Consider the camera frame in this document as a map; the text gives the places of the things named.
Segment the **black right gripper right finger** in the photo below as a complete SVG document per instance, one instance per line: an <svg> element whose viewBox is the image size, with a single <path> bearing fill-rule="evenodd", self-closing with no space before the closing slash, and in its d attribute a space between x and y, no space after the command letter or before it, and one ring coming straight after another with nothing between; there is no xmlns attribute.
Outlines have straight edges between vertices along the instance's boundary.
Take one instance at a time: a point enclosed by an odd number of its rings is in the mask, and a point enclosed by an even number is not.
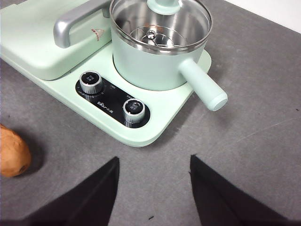
<svg viewBox="0 0 301 226"><path fill-rule="evenodd" d="M287 220L234 186L196 155L190 157L190 178L200 220Z"/></svg>

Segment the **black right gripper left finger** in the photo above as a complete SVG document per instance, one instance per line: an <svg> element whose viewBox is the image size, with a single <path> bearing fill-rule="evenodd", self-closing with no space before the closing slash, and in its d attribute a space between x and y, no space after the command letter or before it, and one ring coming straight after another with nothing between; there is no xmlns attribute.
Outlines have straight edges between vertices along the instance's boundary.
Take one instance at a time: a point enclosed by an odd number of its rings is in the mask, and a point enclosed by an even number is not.
<svg viewBox="0 0 301 226"><path fill-rule="evenodd" d="M26 219L109 219L119 183L119 158L113 157L70 191Z"/></svg>

